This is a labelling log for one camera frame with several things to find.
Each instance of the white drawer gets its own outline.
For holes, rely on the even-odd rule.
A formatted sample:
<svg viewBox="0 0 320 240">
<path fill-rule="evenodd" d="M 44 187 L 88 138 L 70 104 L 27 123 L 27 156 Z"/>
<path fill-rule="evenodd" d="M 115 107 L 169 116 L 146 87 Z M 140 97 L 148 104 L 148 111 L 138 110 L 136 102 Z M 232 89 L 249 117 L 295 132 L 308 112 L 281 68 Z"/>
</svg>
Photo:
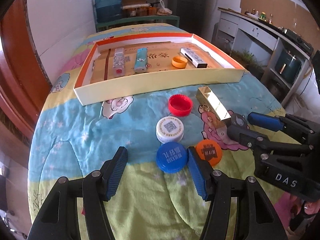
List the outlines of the white drawer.
<svg viewBox="0 0 320 240">
<path fill-rule="evenodd" d="M 231 14 L 228 14 L 228 13 L 224 13 L 224 12 L 221 12 L 220 18 L 224 19 L 224 20 L 227 20 L 229 22 L 235 23 L 235 24 L 238 24 L 239 23 L 239 19 L 240 19 L 237 16 L 234 16 L 234 15 L 231 15 Z"/>
<path fill-rule="evenodd" d="M 275 49 L 277 39 L 271 34 L 259 28 L 258 26 L 246 20 L 240 19 L 238 28 L 248 33 L 252 37 L 256 38 L 258 41 L 261 41 L 264 45 L 266 45 L 272 51 Z"/>
<path fill-rule="evenodd" d="M 236 36 L 238 29 L 238 25 L 229 21 L 226 21 L 224 19 L 220 19 L 220 24 L 219 24 L 219 30 L 229 34 L 232 37 Z"/>
</svg>

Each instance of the floor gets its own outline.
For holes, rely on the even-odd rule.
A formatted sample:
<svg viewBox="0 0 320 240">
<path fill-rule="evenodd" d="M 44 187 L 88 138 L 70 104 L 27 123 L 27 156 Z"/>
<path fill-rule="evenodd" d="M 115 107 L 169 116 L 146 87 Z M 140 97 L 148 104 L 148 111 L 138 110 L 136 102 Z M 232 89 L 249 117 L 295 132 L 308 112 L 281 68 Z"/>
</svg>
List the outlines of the floor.
<svg viewBox="0 0 320 240">
<path fill-rule="evenodd" d="M 6 181 L 7 203 L 8 209 L 15 213 L 10 218 L 18 231 L 28 234 L 32 225 L 28 206 L 28 170 L 13 160 L 10 160 L 9 170 Z"/>
</svg>

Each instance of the green table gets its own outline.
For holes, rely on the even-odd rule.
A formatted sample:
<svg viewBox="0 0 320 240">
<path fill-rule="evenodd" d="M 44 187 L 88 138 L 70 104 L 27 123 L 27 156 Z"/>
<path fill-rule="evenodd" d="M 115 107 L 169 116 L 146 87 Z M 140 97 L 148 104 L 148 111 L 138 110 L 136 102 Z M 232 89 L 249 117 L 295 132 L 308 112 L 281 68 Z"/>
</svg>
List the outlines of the green table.
<svg viewBox="0 0 320 240">
<path fill-rule="evenodd" d="M 108 30 L 108 28 L 111 25 L 116 25 L 116 24 L 123 24 L 123 23 L 130 23 L 130 22 L 138 22 L 138 21 L 151 21 L 151 20 L 173 20 L 176 22 L 176 27 L 179 27 L 179 21 L 180 17 L 179 16 L 174 16 L 174 15 L 167 15 L 167 16 L 161 16 L 161 15 L 154 15 L 154 16 L 140 16 L 140 17 L 129 17 L 129 18 L 122 18 L 119 20 L 115 20 L 112 22 L 106 22 L 106 23 L 97 23 L 96 24 L 96 29 L 97 32 L 101 32 L 104 30 Z"/>
</svg>

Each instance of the bed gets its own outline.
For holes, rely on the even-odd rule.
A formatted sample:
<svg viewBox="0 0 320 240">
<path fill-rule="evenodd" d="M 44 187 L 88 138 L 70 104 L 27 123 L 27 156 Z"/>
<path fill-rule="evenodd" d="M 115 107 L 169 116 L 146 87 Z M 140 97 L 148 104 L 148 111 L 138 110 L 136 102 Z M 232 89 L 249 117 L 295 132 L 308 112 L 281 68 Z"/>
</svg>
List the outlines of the bed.
<svg viewBox="0 0 320 240">
<path fill-rule="evenodd" d="M 215 168 L 230 177 L 245 179 L 253 175 L 252 151 L 230 140 L 226 126 L 217 123 L 196 100 L 200 86 L 188 86 L 108 100 L 82 106 L 73 91 L 80 67 L 97 40 L 136 33 L 184 32 L 168 24 L 126 26 L 89 36 L 63 67 L 52 87 L 36 125 L 31 145 L 28 196 L 34 221 L 53 184 L 61 176 L 77 179 L 113 157 L 119 146 L 128 149 L 128 164 L 119 188 L 105 203 L 116 239 L 199 239 L 209 203 L 197 195 L 189 170 L 166 174 L 155 163 L 157 140 L 155 126 L 170 113 L 171 95 L 184 94 L 193 101 L 189 116 L 181 118 L 185 132 L 184 147 L 195 146 L 204 138 L 217 141 L 223 158 Z M 245 117 L 252 112 L 284 115 L 280 103 L 249 72 L 239 83 L 209 85 L 230 114 Z M 292 142 L 283 133 L 263 132 L 270 140 Z M 283 223 L 288 228 L 293 201 L 290 195 L 259 180 Z M 78 199 L 78 217 L 82 239 L 88 239 L 82 199 Z M 236 205 L 232 201 L 227 239 L 233 238 Z"/>
</svg>

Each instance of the brown stripe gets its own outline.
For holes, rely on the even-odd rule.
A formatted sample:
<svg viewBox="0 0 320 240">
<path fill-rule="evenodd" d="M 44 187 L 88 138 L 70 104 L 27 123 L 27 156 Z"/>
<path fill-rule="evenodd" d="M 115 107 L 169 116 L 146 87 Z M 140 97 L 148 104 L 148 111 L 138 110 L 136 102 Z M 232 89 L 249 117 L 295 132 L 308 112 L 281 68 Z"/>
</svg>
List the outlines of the brown stripe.
<svg viewBox="0 0 320 240">
<path fill-rule="evenodd" d="M 111 49 L 109 49 L 108 55 L 106 57 L 106 67 L 104 68 L 104 78 L 103 78 L 103 80 L 107 80 L 108 79 L 108 66 L 109 66 L 110 54 L 111 54 Z"/>
</svg>

